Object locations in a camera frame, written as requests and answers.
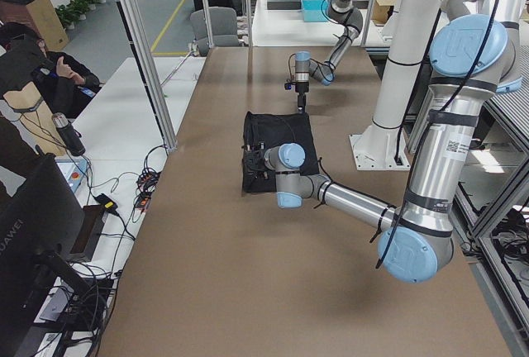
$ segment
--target teal container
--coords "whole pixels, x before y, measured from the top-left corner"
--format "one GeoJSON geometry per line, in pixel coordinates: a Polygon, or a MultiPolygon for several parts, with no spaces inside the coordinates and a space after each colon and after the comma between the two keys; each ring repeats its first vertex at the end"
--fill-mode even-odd
{"type": "Polygon", "coordinates": [[[327,0],[302,0],[301,11],[305,22],[327,22],[325,17],[329,2],[327,0]]]}

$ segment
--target brown tabletop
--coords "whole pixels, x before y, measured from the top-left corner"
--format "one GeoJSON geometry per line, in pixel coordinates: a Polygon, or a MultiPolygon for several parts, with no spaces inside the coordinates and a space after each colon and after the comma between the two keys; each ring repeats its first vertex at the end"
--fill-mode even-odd
{"type": "MultiPolygon", "coordinates": [[[[463,255],[434,279],[375,270],[374,229],[305,201],[241,193],[247,110],[296,110],[288,48],[210,52],[126,265],[103,357],[508,356],[463,255]]],[[[323,59],[328,48],[310,49],[323,59]]],[[[400,205],[407,173],[357,172],[348,134],[369,124],[379,79],[350,49],[307,111],[331,176],[400,205]]]]}

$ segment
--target brown box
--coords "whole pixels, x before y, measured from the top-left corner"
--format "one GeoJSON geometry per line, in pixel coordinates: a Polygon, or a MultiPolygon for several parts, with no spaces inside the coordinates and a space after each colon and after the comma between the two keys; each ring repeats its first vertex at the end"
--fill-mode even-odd
{"type": "Polygon", "coordinates": [[[50,0],[34,0],[22,5],[0,1],[3,22],[20,22],[35,30],[45,40],[49,50],[62,50],[69,42],[50,0]]]}
{"type": "Polygon", "coordinates": [[[371,19],[375,24],[385,24],[389,18],[389,12],[393,10],[393,6],[397,0],[374,0],[373,14],[371,19]]]}

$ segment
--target gray chair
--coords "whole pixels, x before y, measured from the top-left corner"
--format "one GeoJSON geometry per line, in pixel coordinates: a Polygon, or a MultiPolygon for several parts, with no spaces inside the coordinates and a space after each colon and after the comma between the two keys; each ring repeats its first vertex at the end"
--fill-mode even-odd
{"type": "MultiPolygon", "coordinates": [[[[241,45],[237,37],[236,11],[230,7],[210,7],[209,13],[212,19],[213,43],[219,47],[241,45]]],[[[205,56],[209,51],[209,46],[204,10],[198,10],[191,14],[190,20],[198,52],[201,56],[205,56]]]]}

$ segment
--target black computer monitor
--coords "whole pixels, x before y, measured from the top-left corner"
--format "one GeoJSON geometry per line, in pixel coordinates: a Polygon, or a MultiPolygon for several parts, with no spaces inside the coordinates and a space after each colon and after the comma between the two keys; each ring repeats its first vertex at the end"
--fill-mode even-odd
{"type": "Polygon", "coordinates": [[[57,272],[69,258],[83,217],[83,209],[53,155],[42,156],[0,212],[2,357],[17,353],[55,279],[58,275],[63,277],[57,272]],[[52,267],[50,257],[59,262],[59,269],[52,267]]]}

